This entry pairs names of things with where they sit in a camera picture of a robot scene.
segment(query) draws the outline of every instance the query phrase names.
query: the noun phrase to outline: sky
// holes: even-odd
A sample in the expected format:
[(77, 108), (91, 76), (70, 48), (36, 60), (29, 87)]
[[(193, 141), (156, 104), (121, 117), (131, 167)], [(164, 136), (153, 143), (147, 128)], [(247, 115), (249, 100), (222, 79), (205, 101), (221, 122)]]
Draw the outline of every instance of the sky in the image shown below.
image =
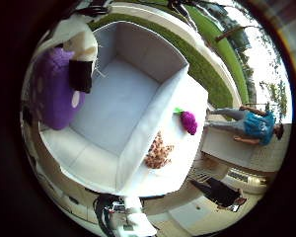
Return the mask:
[[(217, 1), (223, 5), (232, 5), (231, 0), (219, 0)], [(229, 17), (238, 21), (241, 25), (258, 25), (258, 23), (250, 22), (241, 12), (237, 9), (226, 7), (226, 11), (229, 13)], [(283, 64), (279, 67), (279, 76), (275, 77), (271, 72), (274, 70), (272, 67), (268, 66), (268, 63), (274, 57), (274, 55), (269, 55), (265, 50), (264, 46), (256, 39), (259, 35), (259, 30), (256, 28), (246, 28), (246, 34), (248, 35), (250, 44), (252, 48), (246, 50), (245, 54), (250, 58), (248, 64), (254, 69), (253, 79), (256, 83), (257, 89), (257, 103), (266, 103), (268, 98), (264, 95), (261, 87), (259, 86), (260, 81), (264, 82), (279, 82), (280, 79), (286, 85), (286, 95), (287, 95), (287, 116), (283, 118), (283, 123), (291, 123), (292, 121), (292, 99), (289, 82), (287, 79), (286, 69)]]

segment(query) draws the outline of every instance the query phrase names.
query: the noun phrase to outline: black cloth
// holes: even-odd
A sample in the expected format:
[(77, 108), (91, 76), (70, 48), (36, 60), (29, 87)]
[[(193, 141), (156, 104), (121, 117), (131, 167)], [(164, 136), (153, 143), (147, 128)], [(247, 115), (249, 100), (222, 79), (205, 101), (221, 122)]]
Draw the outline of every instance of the black cloth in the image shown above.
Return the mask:
[(240, 196), (239, 192), (230, 189), (221, 181), (217, 181), (213, 178), (210, 178), (207, 181), (207, 184), (210, 187), (205, 186), (197, 181), (190, 182), (198, 189), (200, 189), (208, 199), (223, 207), (228, 207), (232, 205), (235, 199)]
[(69, 84), (76, 90), (90, 93), (92, 61), (69, 60)]

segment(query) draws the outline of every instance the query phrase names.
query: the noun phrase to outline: plush toy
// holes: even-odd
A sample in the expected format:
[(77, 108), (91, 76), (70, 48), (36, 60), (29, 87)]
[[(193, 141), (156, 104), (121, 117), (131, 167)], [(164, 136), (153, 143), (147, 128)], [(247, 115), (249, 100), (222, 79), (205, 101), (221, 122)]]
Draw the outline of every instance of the plush toy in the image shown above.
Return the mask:
[(171, 162), (168, 155), (174, 149), (174, 145), (164, 146), (161, 132), (158, 131), (153, 143), (150, 146), (148, 154), (145, 157), (145, 164), (152, 169), (160, 169)]
[[(63, 48), (52, 46), (60, 43)], [(98, 44), (89, 27), (73, 18), (60, 23), (38, 51), (30, 82), (31, 111), (50, 128), (62, 129), (91, 90)]]
[(195, 120), (194, 114), (191, 112), (186, 112), (180, 108), (175, 108), (175, 113), (180, 115), (181, 123), (185, 130), (189, 134), (195, 135), (197, 131), (197, 122)]

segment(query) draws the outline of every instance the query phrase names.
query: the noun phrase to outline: purple plush toy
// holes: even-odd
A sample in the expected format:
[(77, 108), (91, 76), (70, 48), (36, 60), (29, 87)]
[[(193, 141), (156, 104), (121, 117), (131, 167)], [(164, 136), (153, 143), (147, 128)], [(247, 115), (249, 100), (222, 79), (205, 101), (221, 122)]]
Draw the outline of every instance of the purple plush toy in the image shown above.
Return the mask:
[(30, 101), (35, 118), (53, 129), (67, 126), (84, 103), (85, 93), (69, 85), (73, 52), (60, 47), (40, 55), (33, 68)]
[(179, 108), (176, 108), (175, 113), (180, 115), (181, 123), (182, 123), (183, 127), (185, 128), (185, 130), (189, 134), (195, 135), (196, 131), (197, 131), (197, 122), (195, 120), (194, 114), (192, 114), (190, 112), (185, 112)]

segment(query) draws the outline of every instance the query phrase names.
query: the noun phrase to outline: grass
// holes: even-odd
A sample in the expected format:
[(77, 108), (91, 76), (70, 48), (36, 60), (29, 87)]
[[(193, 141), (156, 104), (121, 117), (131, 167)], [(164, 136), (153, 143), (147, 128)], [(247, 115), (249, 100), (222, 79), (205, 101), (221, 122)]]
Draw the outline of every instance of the grass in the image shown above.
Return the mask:
[[(185, 22), (185, 19), (180, 14), (176, 13), (175, 11), (171, 11), (169, 8), (166, 7), (167, 1), (165, 0), (147, 0), (147, 2), (157, 4), (141, 3), (138, 0), (115, 0), (115, 2), (129, 2), (155, 7)], [(222, 32), (215, 26), (214, 23), (204, 17), (197, 9), (190, 6), (185, 7), (188, 10), (190, 16), (195, 21), (198, 31), (225, 62), (237, 86), (241, 100), (243, 104), (245, 104), (249, 101), (248, 88), (243, 69), (241, 67), (241, 64), (239, 63), (234, 49), (226, 39), (222, 39), (218, 43), (215, 41), (215, 37), (221, 35)]]
[(233, 106), (233, 99), (230, 91), (226, 87), (223, 79), (218, 75), (210, 63), (188, 42), (168, 29), (145, 19), (124, 14), (108, 14), (97, 22), (90, 23), (90, 27), (94, 30), (98, 27), (116, 21), (132, 22), (148, 28), (164, 37), (173, 46), (175, 46), (189, 62), (188, 74), (207, 90), (209, 103), (215, 108)]

